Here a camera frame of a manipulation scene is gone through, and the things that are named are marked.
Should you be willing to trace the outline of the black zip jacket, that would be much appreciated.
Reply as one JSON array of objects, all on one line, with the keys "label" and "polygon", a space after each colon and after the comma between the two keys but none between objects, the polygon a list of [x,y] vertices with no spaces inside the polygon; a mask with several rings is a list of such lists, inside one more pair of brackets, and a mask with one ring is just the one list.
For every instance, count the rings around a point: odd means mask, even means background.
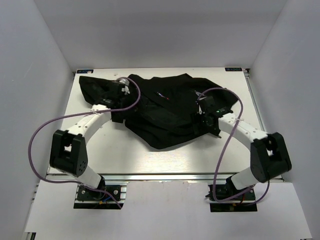
[{"label": "black zip jacket", "polygon": [[129,94],[113,96],[113,81],[90,76],[80,76],[79,85],[85,101],[91,105],[108,105],[111,109],[137,105],[126,111],[112,112],[111,120],[142,138],[151,147],[162,150],[191,141],[211,129],[193,116],[198,112],[198,97],[209,97],[217,110],[228,110],[237,97],[207,78],[192,77],[186,73],[169,77],[142,78],[128,76]]}]

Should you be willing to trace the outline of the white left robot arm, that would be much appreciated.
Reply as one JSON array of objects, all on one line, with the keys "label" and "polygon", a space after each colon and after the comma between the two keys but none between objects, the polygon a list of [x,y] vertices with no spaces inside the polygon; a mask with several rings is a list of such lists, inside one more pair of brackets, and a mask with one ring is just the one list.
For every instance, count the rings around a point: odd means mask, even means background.
[{"label": "white left robot arm", "polygon": [[129,84],[130,81],[125,78],[111,81],[106,90],[94,84],[91,88],[95,90],[92,114],[86,114],[73,126],[53,134],[49,165],[89,187],[88,193],[96,200],[105,196],[106,187],[103,177],[88,166],[87,143],[111,120],[111,112],[106,110],[125,107],[124,103],[130,96]]}]

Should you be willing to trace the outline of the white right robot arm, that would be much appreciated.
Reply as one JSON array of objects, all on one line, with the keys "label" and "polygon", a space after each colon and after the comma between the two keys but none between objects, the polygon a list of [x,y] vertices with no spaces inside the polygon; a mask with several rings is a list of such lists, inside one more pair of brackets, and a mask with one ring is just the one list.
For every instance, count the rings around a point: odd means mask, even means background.
[{"label": "white right robot arm", "polygon": [[278,133],[258,130],[236,117],[233,111],[224,106],[218,108],[212,96],[201,97],[198,112],[192,117],[194,131],[208,131],[214,136],[228,133],[250,152],[250,166],[227,180],[226,195],[236,200],[244,189],[257,183],[265,183],[292,169],[292,162],[284,137]]}]

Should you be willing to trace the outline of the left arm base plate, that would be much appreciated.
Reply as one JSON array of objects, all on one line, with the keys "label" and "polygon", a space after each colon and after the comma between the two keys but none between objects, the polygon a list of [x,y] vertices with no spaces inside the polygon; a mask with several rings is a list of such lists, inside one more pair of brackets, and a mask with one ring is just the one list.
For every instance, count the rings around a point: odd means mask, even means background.
[{"label": "left arm base plate", "polygon": [[[127,182],[106,181],[105,191],[118,202],[124,205],[127,193]],[[73,208],[82,210],[120,210],[121,208],[110,195],[103,192],[96,192],[79,185],[76,189]]]}]

